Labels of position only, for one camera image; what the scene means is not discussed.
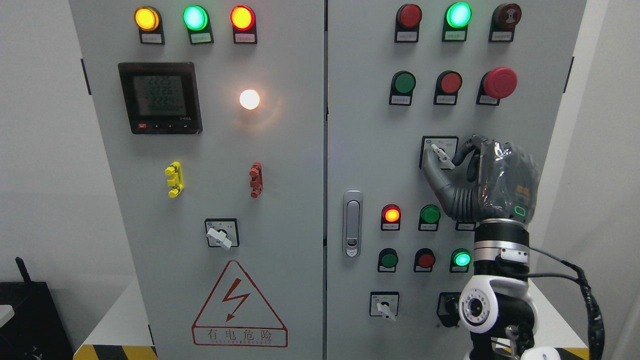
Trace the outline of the gray robotic hand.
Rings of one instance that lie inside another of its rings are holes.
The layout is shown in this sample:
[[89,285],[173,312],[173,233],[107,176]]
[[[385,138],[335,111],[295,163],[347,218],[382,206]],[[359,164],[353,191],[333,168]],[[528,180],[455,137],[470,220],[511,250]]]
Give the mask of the gray robotic hand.
[[520,146],[473,134],[452,158],[467,166],[468,187],[457,186],[438,164],[438,156],[423,151],[422,171],[446,216],[464,223],[508,219],[530,223],[535,214],[540,170]]

